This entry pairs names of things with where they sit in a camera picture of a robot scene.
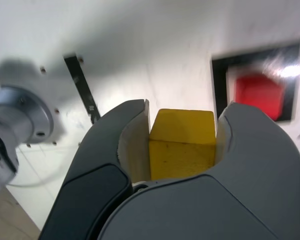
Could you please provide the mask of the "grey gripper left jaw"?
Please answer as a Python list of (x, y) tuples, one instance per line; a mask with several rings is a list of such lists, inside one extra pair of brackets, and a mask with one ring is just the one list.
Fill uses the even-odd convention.
[(81, 141), (40, 234), (42, 240), (95, 240), (133, 184), (151, 179), (149, 101), (128, 100)]

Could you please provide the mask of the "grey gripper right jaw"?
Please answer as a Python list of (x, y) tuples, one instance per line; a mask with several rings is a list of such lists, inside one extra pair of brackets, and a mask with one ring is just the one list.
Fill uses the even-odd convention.
[(193, 177), (135, 193), (101, 240), (300, 240), (300, 153), (256, 107), (220, 115), (217, 163)]

